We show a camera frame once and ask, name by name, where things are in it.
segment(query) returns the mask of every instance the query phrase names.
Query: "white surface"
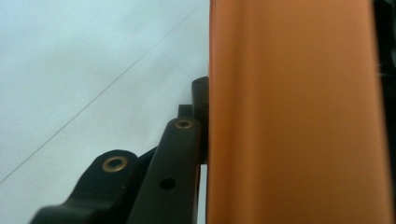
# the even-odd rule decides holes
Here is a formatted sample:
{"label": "white surface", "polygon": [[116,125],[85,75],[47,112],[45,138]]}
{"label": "white surface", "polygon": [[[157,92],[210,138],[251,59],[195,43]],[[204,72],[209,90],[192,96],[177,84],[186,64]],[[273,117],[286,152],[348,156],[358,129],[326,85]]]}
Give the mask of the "white surface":
{"label": "white surface", "polygon": [[208,4],[0,3],[0,223],[62,203],[102,153],[158,144],[206,75]]}

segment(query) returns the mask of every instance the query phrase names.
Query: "brass grommet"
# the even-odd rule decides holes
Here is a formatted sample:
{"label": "brass grommet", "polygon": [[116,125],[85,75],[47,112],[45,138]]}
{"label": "brass grommet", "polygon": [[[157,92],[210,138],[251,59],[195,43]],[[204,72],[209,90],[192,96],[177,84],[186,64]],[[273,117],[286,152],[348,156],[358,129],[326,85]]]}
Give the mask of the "brass grommet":
{"label": "brass grommet", "polygon": [[179,129],[189,129],[194,123],[190,120],[182,119],[176,122],[176,127]]}
{"label": "brass grommet", "polygon": [[123,168],[128,164],[128,159],[122,156],[114,156],[108,158],[102,165],[104,171],[108,173],[115,173]]}

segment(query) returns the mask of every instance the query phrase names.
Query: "screw hole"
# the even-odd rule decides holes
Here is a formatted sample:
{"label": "screw hole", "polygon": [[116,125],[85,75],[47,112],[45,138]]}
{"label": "screw hole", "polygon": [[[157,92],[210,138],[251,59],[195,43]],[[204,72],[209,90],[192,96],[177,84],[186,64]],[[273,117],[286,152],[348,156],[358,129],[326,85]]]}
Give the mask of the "screw hole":
{"label": "screw hole", "polygon": [[178,127],[179,129],[188,129],[188,128],[190,128],[190,127],[192,127],[192,122],[191,121],[189,121],[189,120],[179,120],[177,123],[176,123],[176,127]]}
{"label": "screw hole", "polygon": [[161,181],[161,189],[172,189],[176,185],[176,181],[173,178],[166,178]]}
{"label": "screw hole", "polygon": [[114,161],[110,161],[108,163],[108,166],[111,167],[111,168],[117,168],[117,167],[120,167],[121,164],[122,164],[122,160],[115,159]]}
{"label": "screw hole", "polygon": [[108,173],[115,173],[128,164],[128,159],[122,156],[115,156],[108,158],[102,165],[102,169]]}

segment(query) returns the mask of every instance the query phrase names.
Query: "orange tube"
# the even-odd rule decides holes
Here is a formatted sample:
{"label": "orange tube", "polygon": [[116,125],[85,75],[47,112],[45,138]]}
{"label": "orange tube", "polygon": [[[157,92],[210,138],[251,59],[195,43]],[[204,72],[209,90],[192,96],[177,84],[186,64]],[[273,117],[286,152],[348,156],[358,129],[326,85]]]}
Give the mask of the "orange tube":
{"label": "orange tube", "polygon": [[392,223],[370,4],[212,0],[209,224]]}

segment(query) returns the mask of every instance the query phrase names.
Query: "thin line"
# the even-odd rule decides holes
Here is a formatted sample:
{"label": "thin line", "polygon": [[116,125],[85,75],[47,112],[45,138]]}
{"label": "thin line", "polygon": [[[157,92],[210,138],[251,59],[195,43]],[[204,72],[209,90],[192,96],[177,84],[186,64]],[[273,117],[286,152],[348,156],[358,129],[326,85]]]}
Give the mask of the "thin line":
{"label": "thin line", "polygon": [[187,74],[187,72],[185,72],[183,69],[181,69],[181,68],[177,65],[177,63],[175,63],[171,58],[169,58],[169,56],[168,56],[167,54],[163,53],[162,50],[158,49],[158,51],[159,51],[165,58],[167,58],[176,68],[178,68],[184,75],[186,75],[186,76],[189,77],[189,78],[192,78],[192,77],[190,77],[190,76]]}
{"label": "thin line", "polygon": [[163,36],[163,38],[161,38],[161,40],[159,40],[151,49],[157,47],[157,45],[159,45],[161,42],[163,42],[163,40],[168,37],[174,30],[176,30],[177,27],[179,27],[186,19],[188,19],[196,10],[198,10],[200,7],[196,7],[195,10],[193,10],[192,12],[190,12],[183,20],[181,20],[174,28],[172,28],[172,30],[170,30],[166,35]]}
{"label": "thin line", "polygon": [[59,132],[61,132],[69,123],[71,123],[76,117],[78,117],[86,108],[88,108],[93,102],[95,102],[103,93],[105,93],[114,83],[116,83],[120,78],[122,78],[135,64],[137,64],[140,60],[142,60],[149,51],[144,53],[136,62],[132,63],[124,72],[122,72],[118,77],[116,77],[107,87],[105,87],[104,90],[102,90],[95,98],[93,98],[87,105],[85,105],[78,113],[71,118],[67,123],[60,129],[58,130],[49,140],[47,140],[41,147],[39,147],[32,155],[30,155],[26,160],[24,160],[17,168],[15,168],[10,174],[8,174],[1,182],[2,184],[4,181],[6,181],[12,174],[14,174],[18,169],[20,169],[21,166],[23,166],[30,158],[32,158],[41,148],[43,148],[50,140],[52,140],[56,135],[58,135]]}
{"label": "thin line", "polygon": [[71,123],[74,119],[76,119],[86,108],[88,108],[93,102],[95,102],[103,93],[105,93],[114,83],[116,83],[120,78],[122,78],[133,66],[135,66],[138,62],[140,62],[146,55],[149,54],[157,45],[159,45],[166,37],[169,36],[180,24],[182,24],[192,13],[194,13],[199,7],[197,7],[195,10],[193,10],[189,15],[187,15],[181,22],[179,22],[172,30],[170,30],[166,35],[163,36],[154,46],[149,48],[139,59],[137,59],[134,63],[132,63],[125,71],[123,71],[118,77],[116,77],[107,87],[105,87],[104,90],[102,90],[95,98],[93,98],[87,105],[85,105],[78,113],[71,118],[67,123],[60,129],[58,130],[49,140],[47,140],[43,145],[41,145],[35,152],[32,153],[26,160],[24,160],[17,168],[15,168],[10,174],[8,174],[0,184],[5,182],[10,176],[12,176],[18,169],[20,169],[28,160],[30,160],[41,148],[43,148],[50,140],[52,140],[58,133],[60,133],[69,123]]}

